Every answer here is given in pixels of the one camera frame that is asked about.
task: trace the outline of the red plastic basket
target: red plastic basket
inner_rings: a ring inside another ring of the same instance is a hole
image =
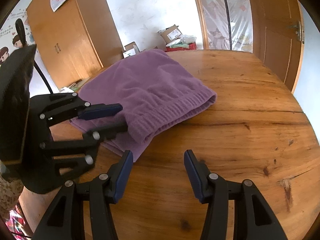
[[[173,49],[171,49],[170,47],[166,47],[166,48],[167,48],[166,52],[178,51],[178,50],[195,50],[197,49],[197,45],[195,42],[193,42],[189,44],[189,48],[173,48]]]

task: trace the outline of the folded purple cloth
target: folded purple cloth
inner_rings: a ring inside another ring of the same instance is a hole
[[[152,49],[113,64],[85,84],[79,97],[91,104],[123,106],[113,117],[73,118],[71,124],[85,132],[126,120],[128,131],[103,145],[119,155],[131,150],[136,161],[154,136],[204,111],[217,94],[165,52]]]

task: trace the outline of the cartoon boy sticker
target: cartoon boy sticker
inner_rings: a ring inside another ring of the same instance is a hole
[[[5,62],[5,60],[9,57],[9,49],[8,47],[3,47],[0,49],[0,64]]]
[[[19,35],[14,36],[14,38],[12,40],[12,44],[16,48],[22,48],[22,43],[21,43]]]

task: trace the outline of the wooden table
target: wooden table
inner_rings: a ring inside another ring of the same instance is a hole
[[[227,180],[252,179],[289,240],[301,240],[320,211],[320,148],[286,86],[253,55],[234,51],[171,52],[192,75],[218,93],[203,113],[156,136],[132,168],[124,197],[111,211],[119,239],[200,239],[207,205],[194,197],[183,165],[192,149]],[[68,123],[55,139],[78,138]],[[100,147],[89,181],[119,160]],[[227,239],[233,234],[229,202]],[[85,204],[85,230],[90,217]]]

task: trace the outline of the blue gripper pad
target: blue gripper pad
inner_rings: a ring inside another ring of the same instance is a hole
[[[92,120],[107,116],[114,116],[120,111],[122,111],[123,107],[121,104],[112,104],[112,105],[105,105],[105,104],[98,104],[92,105],[78,113],[79,119],[83,120]]]
[[[111,203],[116,204],[123,197],[125,186],[127,185],[129,179],[129,175],[133,166],[132,152],[125,151],[121,160],[112,166],[109,169],[111,175],[111,188],[108,192],[108,199],[111,200]]]
[[[197,161],[192,150],[187,150],[184,153],[183,160],[195,197],[202,204],[208,203],[213,195],[207,180],[207,175],[210,174],[208,167]]]

